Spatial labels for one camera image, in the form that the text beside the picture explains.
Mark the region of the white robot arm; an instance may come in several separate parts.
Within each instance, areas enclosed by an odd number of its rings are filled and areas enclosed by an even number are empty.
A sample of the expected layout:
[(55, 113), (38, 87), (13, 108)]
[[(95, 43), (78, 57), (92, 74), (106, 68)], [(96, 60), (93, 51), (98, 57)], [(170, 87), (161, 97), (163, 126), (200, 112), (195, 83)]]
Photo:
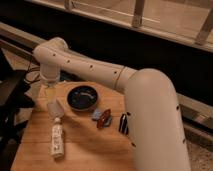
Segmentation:
[(137, 171), (191, 171), (177, 93), (163, 72), (79, 56), (59, 37), (37, 45), (33, 56), (45, 83), (64, 70), (124, 95)]

